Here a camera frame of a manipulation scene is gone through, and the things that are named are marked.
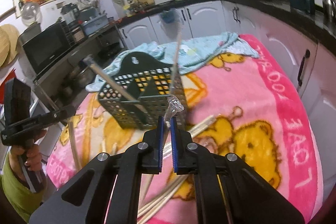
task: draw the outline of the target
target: light blue cloth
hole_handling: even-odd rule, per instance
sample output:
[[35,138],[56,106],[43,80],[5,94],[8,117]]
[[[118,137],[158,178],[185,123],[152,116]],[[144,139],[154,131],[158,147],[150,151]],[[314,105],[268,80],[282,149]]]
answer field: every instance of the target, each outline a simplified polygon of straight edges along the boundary
[[[177,42],[158,45],[156,42],[143,43],[140,46],[120,53],[104,71],[112,76],[118,73],[123,58],[130,52],[145,52],[155,59],[173,64]],[[178,70],[181,75],[198,70],[206,65],[215,56],[230,52],[258,58],[258,53],[237,33],[224,32],[211,37],[199,37],[182,40],[178,57]],[[87,85],[86,90],[97,92],[103,86],[104,80],[97,75],[94,83]]]

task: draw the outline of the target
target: dark green basket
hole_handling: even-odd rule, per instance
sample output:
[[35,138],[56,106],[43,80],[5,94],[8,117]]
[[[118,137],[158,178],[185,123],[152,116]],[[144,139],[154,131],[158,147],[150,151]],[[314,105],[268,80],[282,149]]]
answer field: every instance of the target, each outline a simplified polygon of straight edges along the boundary
[[[98,101],[121,128],[153,128],[157,125],[158,117],[164,116],[167,111],[171,75],[172,65],[162,63],[144,52],[129,53],[123,59],[119,72],[112,78],[137,100],[126,100],[105,83],[98,93]],[[172,93],[184,106],[184,110],[176,116],[178,127],[184,129],[187,103],[178,72]],[[147,113],[140,111],[137,104],[144,106]]]

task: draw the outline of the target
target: silver screw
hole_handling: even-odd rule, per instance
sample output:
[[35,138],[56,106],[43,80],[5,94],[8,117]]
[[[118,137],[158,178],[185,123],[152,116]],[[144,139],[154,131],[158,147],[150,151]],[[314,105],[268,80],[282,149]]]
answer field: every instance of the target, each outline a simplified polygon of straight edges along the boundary
[[197,148],[197,143],[188,143],[187,148],[190,150],[195,150]]
[[227,154],[227,159],[230,160],[230,161],[235,161],[238,159],[237,155],[236,154],[233,154],[233,153],[230,153],[230,154]]
[[142,142],[142,143],[138,144],[138,148],[141,149],[141,150],[147,149],[147,147],[148,147],[148,143]]
[[97,159],[100,160],[100,161],[104,161],[104,160],[107,160],[108,157],[109,157],[109,155],[107,155],[107,153],[100,153],[97,156]]

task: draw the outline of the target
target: green sleeve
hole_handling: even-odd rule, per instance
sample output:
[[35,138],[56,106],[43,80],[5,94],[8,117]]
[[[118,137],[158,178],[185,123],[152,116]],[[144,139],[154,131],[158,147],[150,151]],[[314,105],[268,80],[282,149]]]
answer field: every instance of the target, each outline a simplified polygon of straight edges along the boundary
[[6,156],[3,176],[0,180],[2,189],[16,212],[28,223],[30,215],[40,206],[44,191],[32,193],[14,176]]

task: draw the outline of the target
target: pink blanket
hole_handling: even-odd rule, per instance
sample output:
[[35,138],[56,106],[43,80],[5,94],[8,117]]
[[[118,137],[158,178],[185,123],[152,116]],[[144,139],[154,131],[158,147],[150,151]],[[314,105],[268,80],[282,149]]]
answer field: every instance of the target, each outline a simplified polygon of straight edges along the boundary
[[[211,114],[216,122],[194,141],[214,153],[235,152],[287,200],[308,222],[322,204],[319,154],[300,98],[267,49],[252,35],[241,35],[260,54],[259,59],[221,54],[208,65],[182,77],[190,108],[188,123]],[[142,139],[139,130],[123,130],[88,95],[77,111],[75,134],[85,165],[106,146],[125,151]],[[48,160],[47,173],[60,187],[75,173],[67,130]],[[174,179],[171,156],[154,176],[145,202]],[[187,179],[172,199],[147,223],[197,223],[194,189]]]

